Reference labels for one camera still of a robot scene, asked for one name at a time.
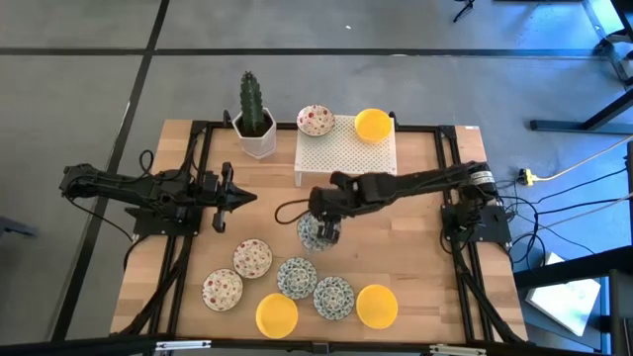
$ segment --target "white cable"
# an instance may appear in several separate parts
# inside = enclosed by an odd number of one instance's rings
[[[628,137],[626,137],[626,138],[624,138],[623,140],[621,140],[621,141],[619,141],[619,142],[614,143],[612,146],[607,147],[607,148],[603,149],[602,151],[600,151],[600,152],[598,152],[598,153],[596,153],[596,154],[592,155],[591,157],[586,158],[586,159],[584,159],[584,160],[582,160],[582,161],[580,161],[580,162],[578,162],[578,163],[574,164],[573,166],[571,166],[571,167],[569,167],[569,168],[565,169],[564,171],[561,171],[561,172],[559,172],[559,173],[554,174],[553,176],[550,176],[550,177],[543,177],[543,178],[541,178],[541,177],[537,177],[536,175],[534,175],[534,176],[532,177],[532,180],[533,180],[533,181],[535,181],[535,182],[543,182],[543,181],[549,181],[549,180],[552,180],[552,179],[554,179],[554,178],[558,178],[558,177],[562,176],[563,174],[565,174],[565,173],[567,173],[567,172],[571,171],[572,169],[575,169],[575,168],[577,168],[577,167],[579,167],[579,166],[581,166],[581,165],[583,165],[583,164],[585,164],[585,163],[587,163],[587,162],[591,161],[592,159],[594,159],[594,158],[596,158],[596,157],[600,156],[601,154],[603,154],[603,153],[606,153],[606,152],[610,151],[611,149],[613,149],[613,148],[615,148],[615,147],[619,146],[620,144],[625,143],[626,141],[630,140],[631,138],[633,138],[633,134],[632,134],[632,135],[630,135],[630,136],[628,136]]]
[[[631,198],[631,197],[633,197],[633,193],[630,193],[630,194],[628,194],[628,195],[626,195],[626,196],[624,196],[624,197],[622,197],[622,198],[620,198],[620,199],[616,200],[616,201],[615,201],[615,202],[613,202],[613,203],[609,203],[609,204],[607,204],[607,205],[605,205],[605,206],[602,206],[602,207],[600,207],[600,208],[596,208],[596,209],[590,210],[590,211],[588,211],[588,212],[584,212],[584,213],[580,213],[580,214],[578,214],[578,215],[574,215],[573,217],[569,217],[569,218],[566,218],[566,219],[562,219],[561,221],[558,221],[558,222],[553,222],[553,223],[550,223],[550,224],[545,225],[545,226],[543,226],[543,225],[539,224],[539,227],[538,227],[537,231],[538,231],[538,230],[540,230],[541,228],[551,228],[552,226],[556,226],[557,224],[566,223],[566,222],[568,222],[568,221],[571,221],[571,220],[574,220],[574,219],[577,219],[577,218],[580,218],[580,217],[584,217],[584,216],[587,216],[587,215],[589,215],[589,214],[593,214],[593,213],[595,213],[595,212],[599,212],[599,211],[601,211],[601,210],[603,210],[603,209],[609,208],[609,207],[614,206],[614,205],[616,205],[616,204],[618,204],[618,203],[620,203],[620,202],[623,202],[623,201],[625,201],[625,200],[627,200],[627,199],[629,199],[629,198]],[[525,233],[522,233],[521,235],[528,234],[528,233],[532,233],[533,231],[534,231],[534,230],[533,230],[533,229],[531,229],[531,230],[529,230],[529,231],[526,231]]]

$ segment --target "black aluminum frame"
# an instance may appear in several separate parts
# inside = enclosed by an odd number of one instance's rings
[[[459,155],[459,147],[457,144],[457,136],[455,133],[455,127],[452,126],[417,126],[417,125],[400,125],[398,123],[398,119],[394,112],[390,112],[390,117],[392,117],[395,121],[395,127],[397,133],[407,132],[407,133],[427,133],[433,134],[434,144],[435,144],[435,152],[437,155],[437,163],[440,168],[446,168],[446,156],[444,151],[443,139],[447,139],[450,146],[450,154],[453,164],[460,163],[460,155]],[[230,129],[229,125],[230,117],[228,112],[225,111],[223,114],[223,120],[221,122],[193,122],[191,128],[191,134],[189,137],[189,144],[191,144],[192,139],[195,137],[195,133],[199,131],[199,126],[204,125],[206,127],[205,132],[205,140],[203,142],[203,150],[200,158],[200,162],[198,167],[200,167],[200,172],[203,172],[204,169],[202,167],[207,166],[208,156],[211,153],[211,140],[213,136],[213,131],[215,129]],[[295,123],[277,123],[277,130],[290,130],[290,131],[298,131],[297,124]],[[442,192],[444,197],[445,204],[451,204],[451,196],[449,190],[444,190]],[[172,259],[173,259],[173,242],[174,236],[169,236],[167,240],[167,245],[165,247],[165,254],[163,256],[163,260],[161,263],[160,271],[161,276],[166,274],[166,271],[171,267]],[[187,247],[183,246],[183,248],[191,248],[191,243],[187,244]],[[477,251],[477,246],[475,242],[470,242],[468,245],[469,255],[471,258],[471,265],[473,276],[477,281],[477,284],[482,290],[484,289],[484,281],[481,271],[481,265],[479,263],[479,255]],[[186,251],[186,256],[188,257],[190,251]],[[464,334],[467,342],[475,341],[475,335],[473,331],[473,320],[470,313],[469,307],[469,297],[467,292],[467,287],[464,281],[459,277],[457,271],[457,255],[453,254],[453,262],[455,268],[455,277],[457,280],[458,293],[459,293],[459,301],[460,301],[460,310],[462,313],[462,321],[464,326]],[[173,301],[169,316],[169,323],[167,327],[167,334],[175,335],[177,320],[179,314],[180,301],[182,300],[182,294],[184,292],[184,282],[186,278],[186,268],[183,273],[178,277],[176,282]],[[160,306],[157,308],[156,314],[160,314],[160,310],[162,310],[163,301],[160,301]],[[483,309],[480,306],[480,315],[482,318],[482,326],[483,326],[483,334],[485,341],[494,341],[493,331],[490,321],[484,314]],[[158,316],[154,316],[150,322],[150,332],[157,332],[157,319]],[[275,342],[270,342],[269,340],[212,340],[213,344],[218,347],[218,345],[225,345],[226,347],[239,347],[240,345],[244,348],[279,348],[284,350],[310,350],[310,351],[327,351],[331,352],[332,348],[335,349],[344,349],[351,350],[354,347],[360,347],[363,350],[373,350],[373,351],[401,351],[401,352],[428,352],[428,347],[430,344],[424,343],[341,343],[341,342],[311,342],[311,341],[284,341],[279,340]]]

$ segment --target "wooden tabletop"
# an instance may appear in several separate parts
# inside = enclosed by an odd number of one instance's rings
[[[156,150],[154,173],[180,166],[191,123],[165,122]],[[456,130],[462,160],[486,160],[479,129],[457,127]],[[233,130],[214,130],[207,169],[220,172],[223,162],[231,162],[233,182],[256,194],[258,199],[233,214],[226,214],[226,232],[222,234],[211,227],[215,209],[205,209],[203,226],[193,241],[177,335],[264,339],[255,324],[257,305],[268,294],[279,292],[276,283],[279,266],[290,257],[302,256],[315,264],[319,279],[340,276],[350,283],[356,294],[370,284],[389,287],[400,309],[392,326],[374,330],[364,326],[355,311],[341,321],[328,321],[318,315],[312,297],[308,297],[297,302],[299,322],[287,339],[464,342],[452,258],[442,251],[438,241],[441,194],[400,199],[377,213],[345,219],[337,245],[326,252],[307,254],[297,238],[296,226],[276,224],[273,219],[280,204],[306,198],[313,185],[328,185],[325,175],[305,174],[302,188],[295,188],[296,139],[295,131],[277,131],[276,153],[257,161],[241,151]],[[432,134],[397,133],[396,143],[399,174],[437,168]],[[282,212],[281,219],[293,217],[306,208],[304,205],[290,207]],[[233,250],[249,238],[259,238],[270,245],[274,258],[272,267],[259,279],[243,281],[241,300],[232,310],[211,311],[202,301],[202,282],[219,268],[231,268]],[[112,331],[126,327],[154,292],[165,241],[165,236],[151,236],[130,256]],[[512,330],[527,339],[507,256],[495,244],[478,243],[478,246],[489,299]],[[477,303],[472,295],[470,298],[475,334],[482,338]],[[166,329],[170,306],[171,295],[165,299],[161,331]]]

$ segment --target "concrete floor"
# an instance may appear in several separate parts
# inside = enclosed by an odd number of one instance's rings
[[[605,28],[617,30],[604,1],[591,4]],[[158,5],[157,0],[3,0],[0,46],[144,47]],[[526,49],[592,48],[598,41],[582,4],[478,0],[471,14],[452,24],[461,6],[446,0],[172,1],[158,47]],[[139,63],[135,56],[0,56],[0,167],[5,172],[0,215],[40,231],[36,238],[5,234],[0,239],[1,344],[47,338],[86,222],[84,213],[58,195],[61,170],[79,162],[105,166]],[[292,121],[309,103],[324,103],[350,115],[367,107],[393,110],[403,124],[480,126],[498,179],[510,178],[519,167],[546,176],[620,139],[526,128],[532,119],[585,120],[620,96],[623,87],[611,64],[598,59],[165,56],[151,63],[120,172],[139,173],[137,156],[155,148],[165,119],[217,120],[223,109],[236,114],[244,70],[255,72],[265,105],[280,121]],[[631,120],[633,113],[618,119]],[[536,200],[617,170],[624,155],[619,147],[551,183],[519,188],[519,195]],[[619,175],[539,209],[620,197],[626,191],[626,176]],[[131,229],[123,206],[111,203],[107,217]],[[630,243],[628,217],[628,208],[620,205],[556,231],[598,252]],[[518,235],[529,225],[516,220],[511,229]],[[548,250],[566,258],[587,254],[549,232],[541,236]],[[69,337],[108,333],[128,245],[116,230],[102,227]],[[521,246],[516,249],[520,254]]]

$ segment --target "black cable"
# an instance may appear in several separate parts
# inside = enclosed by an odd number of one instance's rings
[[[518,260],[514,261],[512,260],[511,257],[511,251],[512,248],[516,245],[516,243],[518,243],[518,241],[522,240],[523,238],[530,236],[530,239],[527,243],[527,248],[525,249],[525,254],[523,255],[523,257],[519,258]],[[507,251],[508,255],[510,256],[510,261],[512,262],[512,265],[517,264],[523,260],[525,260],[525,263],[527,264],[527,269],[534,273],[534,271],[532,270],[532,266],[530,266],[530,259],[529,259],[529,253],[532,251],[532,248],[534,246],[535,241],[538,240],[541,243],[541,247],[543,248],[543,256],[545,256],[545,243],[543,242],[543,239],[537,235],[536,233],[525,233],[523,235],[521,235],[519,238],[517,238],[515,241],[512,242],[512,246],[510,247],[510,249]],[[545,265],[545,258],[543,258],[543,260],[541,261],[541,266]]]
[[[96,213],[93,213],[93,212],[91,212],[91,211],[89,211],[89,210],[87,210],[87,209],[85,209],[85,208],[81,207],[81,206],[80,206],[80,205],[78,205],[77,203],[73,202],[70,198],[66,198],[66,200],[67,200],[68,202],[70,202],[70,204],[72,204],[73,206],[75,206],[76,208],[79,208],[80,210],[82,210],[82,211],[84,211],[84,212],[86,212],[86,213],[90,214],[91,216],[93,216],[93,217],[95,217],[95,218],[99,218],[99,219],[101,219],[102,221],[104,221],[104,222],[106,222],[106,223],[109,223],[112,227],[114,227],[114,228],[116,228],[118,231],[122,232],[122,233],[123,233],[123,234],[124,234],[124,235],[128,238],[128,240],[132,241],[132,237],[130,236],[130,234],[129,234],[129,233],[127,233],[125,230],[123,230],[123,229],[122,229],[120,226],[118,226],[117,224],[115,224],[115,223],[113,223],[113,222],[111,222],[111,221],[107,220],[106,218],[104,218],[104,217],[102,217],[102,216],[100,216],[100,215],[98,215],[98,214],[96,214]]]
[[[198,137],[197,136],[192,141],[191,146],[187,148],[187,152],[185,152],[185,159],[183,160],[182,164],[180,165],[180,168],[178,168],[178,171],[176,171],[176,174],[174,174],[173,177],[165,178],[164,177],[164,172],[160,172],[157,175],[155,175],[154,177],[157,178],[161,182],[173,181],[173,180],[178,179],[178,177],[180,177],[185,172],[185,168],[187,167],[187,164],[190,161],[193,161],[194,150],[196,148],[196,144],[198,144]]]
[[[147,153],[149,153],[149,164],[147,164],[147,167],[145,167],[145,165],[142,162],[142,159],[145,157]],[[140,179],[140,177],[143,177],[143,176],[150,176],[151,172],[149,170],[154,165],[154,152],[152,152],[149,149],[145,149],[143,152],[141,152],[140,155],[138,156],[138,165],[140,166],[140,170],[142,170],[142,174],[137,179]]]
[[[603,176],[601,176],[601,177],[598,177],[598,178],[592,179],[592,180],[587,181],[587,182],[585,182],[585,183],[581,183],[581,184],[579,184],[579,185],[576,185],[576,186],[574,186],[574,187],[572,187],[572,188],[568,188],[568,189],[566,189],[566,190],[564,190],[564,191],[561,191],[561,192],[558,192],[558,193],[554,193],[554,194],[550,194],[550,195],[548,195],[548,196],[545,196],[545,197],[543,197],[543,198],[539,199],[539,200],[538,200],[538,202],[536,202],[536,203],[534,203],[534,204],[539,204],[539,203],[541,203],[542,201],[544,201],[544,200],[546,200],[546,199],[549,199],[549,198],[552,198],[552,197],[559,196],[559,195],[561,195],[561,194],[563,194],[563,193],[567,193],[567,192],[572,191],[572,190],[574,190],[574,189],[576,189],[576,188],[583,187],[583,186],[585,186],[585,185],[587,185],[587,184],[591,184],[591,183],[597,182],[597,181],[599,181],[599,180],[602,180],[602,179],[604,179],[604,178],[608,178],[608,177],[610,177],[610,176],[614,176],[614,175],[619,174],[619,173],[622,173],[622,172],[624,172],[624,171],[626,171],[626,167],[622,168],[621,170],[619,170],[619,171],[617,171],[617,172],[612,172],[612,173],[609,173],[609,174],[603,175]]]
[[[200,169],[198,169],[198,166],[196,166],[196,160],[195,159],[191,160],[191,166],[194,167],[196,172],[200,172]]]
[[[495,185],[497,185],[497,184],[499,184],[499,183],[509,183],[509,184],[508,184],[508,185],[505,185],[505,186],[502,186],[502,187],[497,186],[497,190],[500,190],[500,189],[505,189],[505,188],[509,188],[509,187],[511,187],[513,183],[516,183],[516,179],[515,179],[515,180],[511,180],[511,179],[503,179],[503,180],[500,180],[500,181],[496,181],[496,182],[495,182]]]
[[[524,217],[523,215],[521,215],[521,214],[519,214],[519,213],[517,213],[516,215],[517,215],[518,217],[520,217],[520,218],[524,219],[525,221],[529,222],[529,223],[534,223],[534,221],[532,221],[532,220],[530,220],[530,219],[528,219],[528,218]],[[540,228],[545,228],[546,230],[548,230],[548,231],[552,232],[552,233],[553,233],[556,237],[558,237],[558,238],[560,238],[560,239],[562,239],[562,240],[564,240],[564,241],[566,241],[566,242],[569,242],[569,243],[571,243],[571,244],[573,244],[573,245],[576,245],[576,246],[578,246],[578,247],[582,247],[582,248],[584,248],[585,250],[589,251],[591,254],[595,254],[595,252],[593,252],[593,250],[591,250],[590,248],[586,247],[586,246],[585,246],[585,245],[583,245],[583,244],[580,244],[580,243],[577,243],[577,242],[573,242],[573,241],[571,241],[571,240],[569,240],[569,239],[566,239],[565,237],[561,236],[559,233],[557,233],[556,231],[554,231],[551,227],[547,227],[547,226],[544,226],[544,225],[540,225]]]
[[[466,247],[466,245],[471,242],[471,239],[473,238],[473,235],[475,234],[475,230],[472,229],[471,233],[468,235],[468,237],[466,238],[466,242],[464,242],[464,244],[459,248],[458,252],[462,252],[464,250],[464,247]],[[448,253],[448,254],[453,254],[451,251],[449,251],[448,249],[446,249],[446,246],[444,246],[444,227],[439,231],[439,245],[442,247],[442,249],[444,250],[444,252]]]
[[[294,200],[294,201],[290,201],[290,202],[286,202],[282,205],[280,205],[279,207],[277,207],[277,210],[275,210],[275,222],[280,223],[280,224],[290,224],[290,223],[294,223],[297,220],[299,220],[305,213],[309,212],[310,210],[306,210],[303,213],[300,213],[299,215],[297,215],[296,217],[294,217],[292,220],[289,220],[287,222],[282,222],[279,220],[279,211],[282,210],[282,208],[287,207],[289,205],[292,204],[299,204],[299,203],[305,203],[308,202],[310,199],[299,199],[299,200]]]
[[[139,243],[141,243],[143,240],[145,240],[148,237],[149,237],[149,235],[139,236],[138,239],[128,248],[128,251],[126,251],[126,256],[123,258],[123,270],[124,271],[128,268],[128,259],[130,258],[130,254],[132,253],[132,250],[135,249],[135,247]]]
[[[516,179],[514,180],[514,185],[513,185],[513,187],[514,187],[514,197],[518,198],[518,193],[516,193],[516,182],[518,182],[518,177],[516,177]],[[514,208],[514,211],[516,213],[518,213],[518,199],[515,199],[514,202],[517,204],[516,208]]]
[[[532,232],[528,232],[523,234],[522,236],[520,236],[518,239],[516,239],[515,241],[512,242],[512,247],[514,246],[514,243],[520,241],[521,239],[530,236],[530,239],[527,242],[527,249],[525,250],[525,254],[523,255],[523,257],[519,258],[516,261],[512,260],[512,257],[510,255],[510,261],[512,261],[512,264],[516,264],[519,263],[521,261],[523,261],[524,259],[528,259],[529,253],[532,250],[532,248],[534,247],[534,243],[536,243],[536,241],[538,240],[541,243],[541,246],[543,247],[543,252],[545,252],[545,243],[543,243],[543,240],[541,239],[541,237],[538,236],[538,234],[536,234],[536,232],[538,231],[538,216],[539,213],[536,210],[536,208],[534,207],[534,205],[530,202],[528,202],[526,199],[520,198],[518,196],[514,196],[514,197],[507,197],[507,196],[499,196],[500,198],[506,198],[506,199],[514,199],[516,201],[521,201],[524,202],[525,204],[529,205],[530,208],[532,208],[532,211],[534,211],[534,230]],[[528,269],[531,271],[532,268],[529,264],[529,260],[527,261],[527,267]]]
[[[564,211],[569,210],[569,209],[574,209],[574,208],[579,208],[579,207],[584,207],[584,206],[594,205],[594,204],[613,203],[613,202],[617,202],[619,200],[620,199],[605,199],[605,200],[601,200],[601,201],[580,203],[580,204],[575,204],[575,205],[572,205],[572,206],[568,206],[568,207],[565,207],[565,208],[556,209],[556,210],[552,210],[552,211],[547,211],[547,212],[542,212],[542,213],[539,212],[538,215],[554,214],[554,213],[564,212]]]

